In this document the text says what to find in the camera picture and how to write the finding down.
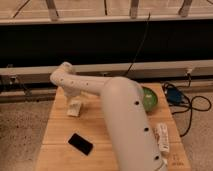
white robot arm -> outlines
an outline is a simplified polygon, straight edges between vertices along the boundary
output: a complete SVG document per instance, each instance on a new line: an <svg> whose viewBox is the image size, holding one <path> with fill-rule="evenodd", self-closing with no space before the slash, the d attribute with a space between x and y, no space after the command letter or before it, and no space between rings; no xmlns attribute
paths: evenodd
<svg viewBox="0 0 213 171"><path fill-rule="evenodd" d="M72 71L65 62L50 79L68 94L76 89L100 95L120 171L167 171L142 104L141 86L124 77L77 76Z"/></svg>

wooden tabletop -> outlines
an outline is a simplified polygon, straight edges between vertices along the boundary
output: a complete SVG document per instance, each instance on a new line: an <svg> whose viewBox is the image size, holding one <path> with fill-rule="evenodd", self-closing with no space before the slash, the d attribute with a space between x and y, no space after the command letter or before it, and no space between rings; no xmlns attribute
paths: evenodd
<svg viewBox="0 0 213 171"><path fill-rule="evenodd" d="M168 126L170 154L169 171L190 171L176 124L165 99L160 84L143 84L158 96L158 106L148 113L154 127L158 122ZM66 115L67 105L63 90L58 88L43 138L36 171L118 171L112 145L103 119L98 96L82 93L77 99L83 101L80 117ZM86 156L68 144L68 140L78 133L94 148Z"/></svg>

phone screen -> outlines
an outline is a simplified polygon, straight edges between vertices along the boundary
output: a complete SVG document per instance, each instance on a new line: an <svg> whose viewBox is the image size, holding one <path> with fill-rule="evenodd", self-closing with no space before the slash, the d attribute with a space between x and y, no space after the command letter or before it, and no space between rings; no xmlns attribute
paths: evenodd
<svg viewBox="0 0 213 171"><path fill-rule="evenodd" d="M73 134L73 136L68 141L69 144L73 145L75 148L88 155L93 148L93 144L85 140L78 134Z"/></svg>

floor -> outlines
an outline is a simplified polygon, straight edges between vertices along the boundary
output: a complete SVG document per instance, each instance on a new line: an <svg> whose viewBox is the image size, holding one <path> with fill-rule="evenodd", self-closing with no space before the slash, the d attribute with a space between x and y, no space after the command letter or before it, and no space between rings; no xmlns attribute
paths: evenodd
<svg viewBox="0 0 213 171"><path fill-rule="evenodd" d="M129 15L131 0L54 0L60 18ZM193 0L191 14L212 14L211 0ZM177 15L183 0L140 0L139 15ZM49 18L45 0L0 0L0 19L11 19L18 9L18 19Z"/></svg>
<svg viewBox="0 0 213 171"><path fill-rule="evenodd" d="M203 95L213 101L213 93ZM0 104L0 170L33 171L41 145L45 126L53 101ZM206 107L206 102L197 100L195 105ZM189 113L175 116L180 132L188 123ZM194 112L192 128L182 138L192 171L213 170L213 109L209 112Z"/></svg>

black wall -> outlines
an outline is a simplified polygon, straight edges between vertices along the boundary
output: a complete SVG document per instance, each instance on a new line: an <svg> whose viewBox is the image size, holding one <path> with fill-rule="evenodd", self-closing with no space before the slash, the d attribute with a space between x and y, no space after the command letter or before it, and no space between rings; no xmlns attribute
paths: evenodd
<svg viewBox="0 0 213 171"><path fill-rule="evenodd" d="M0 67L131 62L146 22L0 26ZM141 61L213 59L213 20L152 21Z"/></svg>

